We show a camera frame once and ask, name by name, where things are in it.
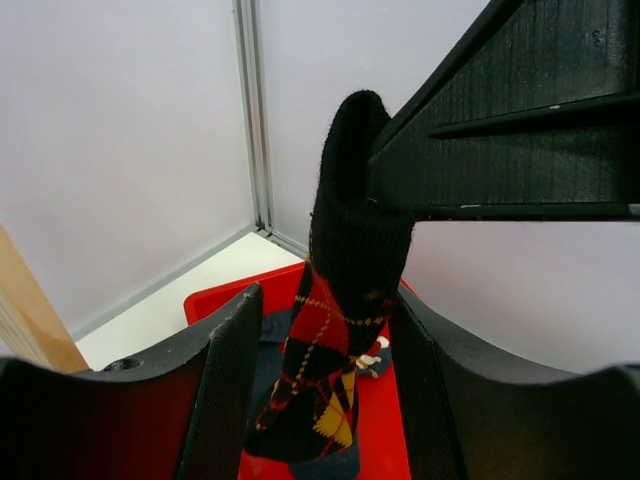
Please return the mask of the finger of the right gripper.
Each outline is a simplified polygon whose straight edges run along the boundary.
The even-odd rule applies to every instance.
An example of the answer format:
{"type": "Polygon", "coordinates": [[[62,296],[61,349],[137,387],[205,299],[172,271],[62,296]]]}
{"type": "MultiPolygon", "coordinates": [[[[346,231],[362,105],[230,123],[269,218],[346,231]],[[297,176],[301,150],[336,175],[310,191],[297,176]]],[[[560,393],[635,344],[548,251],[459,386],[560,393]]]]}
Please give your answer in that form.
{"type": "Polygon", "coordinates": [[[639,5],[492,1],[376,140],[420,221],[639,217],[639,5]]]}

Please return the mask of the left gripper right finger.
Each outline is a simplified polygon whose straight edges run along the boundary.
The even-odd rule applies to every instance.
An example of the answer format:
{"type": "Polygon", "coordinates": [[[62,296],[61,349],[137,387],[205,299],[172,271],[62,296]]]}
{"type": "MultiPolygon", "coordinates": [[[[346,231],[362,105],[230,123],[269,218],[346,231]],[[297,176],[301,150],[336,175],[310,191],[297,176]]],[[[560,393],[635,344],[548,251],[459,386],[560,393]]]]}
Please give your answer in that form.
{"type": "Polygon", "coordinates": [[[575,374],[498,348],[398,291],[392,356],[415,479],[635,479],[639,369],[575,374]]]}

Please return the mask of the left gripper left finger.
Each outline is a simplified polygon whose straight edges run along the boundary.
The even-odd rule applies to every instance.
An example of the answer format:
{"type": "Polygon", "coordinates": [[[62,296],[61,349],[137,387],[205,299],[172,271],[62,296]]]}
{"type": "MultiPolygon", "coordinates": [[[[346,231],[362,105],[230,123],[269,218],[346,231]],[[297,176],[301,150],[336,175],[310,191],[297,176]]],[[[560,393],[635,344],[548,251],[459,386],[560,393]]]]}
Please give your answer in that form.
{"type": "Polygon", "coordinates": [[[263,293],[101,371],[1,361],[5,479],[234,479],[247,425],[263,293]]]}

